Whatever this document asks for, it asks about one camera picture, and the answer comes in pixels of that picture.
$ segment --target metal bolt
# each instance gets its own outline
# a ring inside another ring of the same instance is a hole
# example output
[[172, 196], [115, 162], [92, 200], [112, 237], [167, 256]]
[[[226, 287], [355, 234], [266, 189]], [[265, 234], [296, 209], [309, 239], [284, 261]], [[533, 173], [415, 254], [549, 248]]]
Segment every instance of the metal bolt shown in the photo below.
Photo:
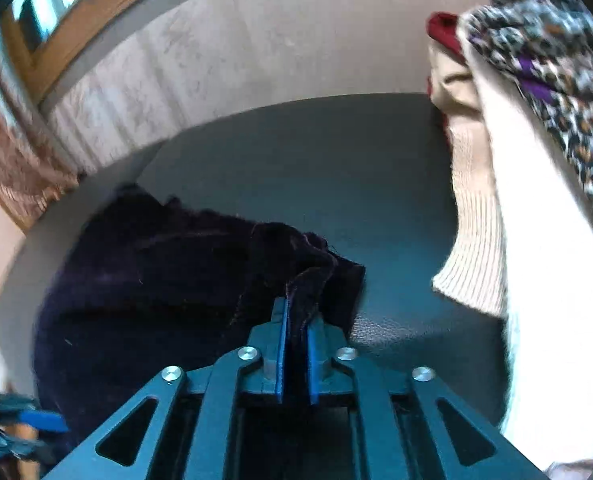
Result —
[[244, 361], [251, 361], [257, 355], [259, 355], [259, 351], [254, 346], [244, 346], [239, 349], [239, 359]]
[[161, 377], [168, 383], [171, 383], [172, 381], [176, 381], [182, 373], [183, 370], [181, 370], [178, 366], [168, 366], [163, 368]]
[[343, 346], [337, 350], [337, 359], [340, 361], [352, 361], [358, 357], [358, 350], [349, 346]]
[[412, 370], [412, 379], [419, 381], [419, 383], [427, 383], [436, 377], [436, 374], [432, 368], [426, 366], [419, 366]]

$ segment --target cream garment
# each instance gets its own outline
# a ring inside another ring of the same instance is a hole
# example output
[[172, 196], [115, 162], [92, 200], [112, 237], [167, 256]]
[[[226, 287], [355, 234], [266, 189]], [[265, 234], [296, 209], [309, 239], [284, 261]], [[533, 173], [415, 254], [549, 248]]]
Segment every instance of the cream garment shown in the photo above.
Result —
[[486, 314], [505, 313], [503, 225], [489, 137], [467, 65], [429, 40], [433, 104], [447, 117], [458, 211], [454, 247], [433, 278], [436, 290]]
[[505, 437], [539, 468], [593, 457], [593, 228], [515, 85], [458, 38], [481, 99], [505, 227]]

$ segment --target leather seat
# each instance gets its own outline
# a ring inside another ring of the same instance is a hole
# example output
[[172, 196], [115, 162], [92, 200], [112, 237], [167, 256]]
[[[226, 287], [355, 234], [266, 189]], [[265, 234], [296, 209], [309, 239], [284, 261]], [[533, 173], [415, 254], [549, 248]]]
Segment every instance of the leather seat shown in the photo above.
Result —
[[197, 126], [89, 177], [29, 232], [0, 296], [0, 346], [32, 388], [38, 306], [86, 218], [122, 182], [327, 238], [366, 266], [353, 344], [383, 366], [429, 365], [496, 423], [507, 373], [502, 322], [431, 289], [451, 250], [450, 156], [422, 94], [369, 94], [258, 108]]

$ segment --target velvet fabric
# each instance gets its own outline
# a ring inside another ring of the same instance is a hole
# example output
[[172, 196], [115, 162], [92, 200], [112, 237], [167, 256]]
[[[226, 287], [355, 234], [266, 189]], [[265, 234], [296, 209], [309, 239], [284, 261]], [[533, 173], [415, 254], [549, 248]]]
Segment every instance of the velvet fabric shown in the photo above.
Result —
[[303, 396], [307, 323], [320, 311], [349, 333], [364, 272], [315, 234], [119, 190], [84, 228], [36, 324], [40, 402], [71, 430], [62, 454], [162, 368], [208, 366], [244, 345], [279, 296]]

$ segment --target triangular cutout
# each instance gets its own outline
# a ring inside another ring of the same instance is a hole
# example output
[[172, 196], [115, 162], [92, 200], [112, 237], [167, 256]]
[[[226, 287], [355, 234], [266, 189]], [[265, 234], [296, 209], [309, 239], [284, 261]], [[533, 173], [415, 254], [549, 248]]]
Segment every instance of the triangular cutout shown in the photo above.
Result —
[[493, 456], [496, 448], [445, 399], [436, 401], [461, 465], [470, 466]]
[[123, 466], [131, 466], [150, 426], [158, 400], [145, 399], [96, 447], [101, 456]]

